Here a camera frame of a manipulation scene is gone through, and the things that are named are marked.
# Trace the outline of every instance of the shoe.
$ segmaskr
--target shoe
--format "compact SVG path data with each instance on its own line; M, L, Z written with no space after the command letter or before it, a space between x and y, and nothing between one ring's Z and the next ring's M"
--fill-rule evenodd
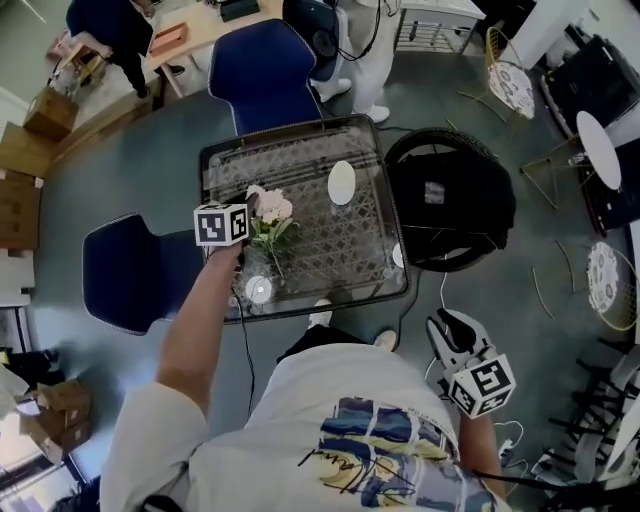
M351 80L348 78L339 78L338 79L338 87L328 94L320 94L320 103L326 103L334 96L338 96L340 94L344 94L349 89L351 89Z
M384 123L387 119L389 119L389 109L387 107L382 107L380 105L374 105L373 107L371 107L371 110L369 110L369 112L356 112L355 110L353 111L353 114L364 114L367 115L371 118L371 120L378 124L378 123Z
M327 306L331 304L331 301L328 299L320 299L318 302L314 304L314 307L319 306ZM309 315L309 327L315 327L316 325L321 325L323 327L329 327L331 323L331 317L333 316L333 311L323 311L322 313L312 313Z
M184 73L184 66L169 66L169 69L171 69L173 76L180 76Z
M391 329L378 334L376 341L373 342L374 347L381 348L385 352L395 352L398 348L398 335Z

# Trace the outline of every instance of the navy chair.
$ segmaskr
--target navy chair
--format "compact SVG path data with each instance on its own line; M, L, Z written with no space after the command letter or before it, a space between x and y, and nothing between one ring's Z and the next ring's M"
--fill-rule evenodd
M87 311L139 336L175 316L204 265L193 230L156 236L138 214L92 231L82 250Z
M209 94L231 106L237 135L321 119L309 74L316 58L282 20L222 36L213 48Z

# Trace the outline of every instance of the black bag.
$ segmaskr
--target black bag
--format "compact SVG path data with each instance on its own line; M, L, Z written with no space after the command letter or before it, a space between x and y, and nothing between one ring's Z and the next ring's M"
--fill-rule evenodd
M408 154L423 146L437 152ZM455 272L506 247L516 209L511 178L478 141L454 130L419 130L389 150L386 164L412 265Z

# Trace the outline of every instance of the woven tabletop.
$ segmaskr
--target woven tabletop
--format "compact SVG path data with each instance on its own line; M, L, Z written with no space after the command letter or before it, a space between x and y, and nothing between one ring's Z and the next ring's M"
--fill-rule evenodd
M349 204L335 205L327 192L333 166L345 160L356 175ZM273 259L245 249L234 289L247 319L310 311L320 298L332 307L389 299L407 289L406 272L392 258L401 243L395 207L375 128L363 116L304 123L238 137L201 154L202 202L229 202L249 185L282 189L293 204L296 235ZM245 297L246 282L267 277L274 293L267 304ZM230 308L227 320L238 318Z

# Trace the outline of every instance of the white robot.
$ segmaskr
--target white robot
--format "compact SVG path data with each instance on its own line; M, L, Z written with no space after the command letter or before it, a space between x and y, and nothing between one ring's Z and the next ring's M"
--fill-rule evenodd
M470 316L452 309L439 309L438 315L451 338L431 317L427 335L444 366L449 397L470 418L505 405L516 387L507 356L498 355L486 329Z

